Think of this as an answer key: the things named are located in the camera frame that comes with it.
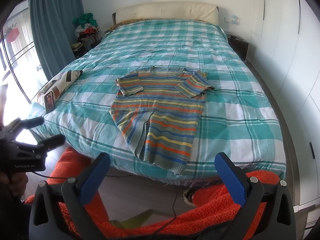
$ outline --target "window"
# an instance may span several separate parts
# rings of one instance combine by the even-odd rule
[[[48,81],[33,42],[28,0],[15,7],[2,33],[0,77],[2,84],[8,83],[4,112],[6,124],[27,111],[29,103]]]

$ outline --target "hand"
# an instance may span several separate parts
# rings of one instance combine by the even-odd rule
[[[28,176],[25,172],[13,173],[9,182],[7,175],[0,171],[0,182],[9,185],[12,195],[21,197],[27,188]]]

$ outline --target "shirt sleeve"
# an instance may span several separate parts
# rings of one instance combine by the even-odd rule
[[[137,72],[130,73],[122,78],[117,78],[116,84],[125,97],[143,90]]]
[[[198,70],[193,73],[185,82],[174,86],[179,92],[191,98],[199,95],[204,90],[214,89],[204,78],[204,75]]]

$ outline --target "green object on floor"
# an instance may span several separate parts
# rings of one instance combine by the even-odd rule
[[[93,26],[98,26],[97,21],[93,19],[92,13],[85,13],[79,18],[74,18],[72,21],[73,24],[81,25],[84,28],[86,23],[90,23]]]
[[[117,221],[117,220],[111,220],[110,223],[118,228],[124,228],[124,229],[134,229],[141,227],[153,214],[155,213],[155,210],[148,209],[139,215],[136,215],[132,218],[129,218],[124,221]]]

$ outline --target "blue gripper pad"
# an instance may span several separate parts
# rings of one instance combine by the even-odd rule
[[[243,207],[250,190],[246,174],[241,168],[236,167],[225,153],[215,156],[214,165],[234,203]]]
[[[78,188],[79,201],[82,205],[87,205],[91,202],[109,168],[110,156],[106,153],[100,153],[91,166],[82,171],[80,174],[82,178],[79,178],[80,187]]]

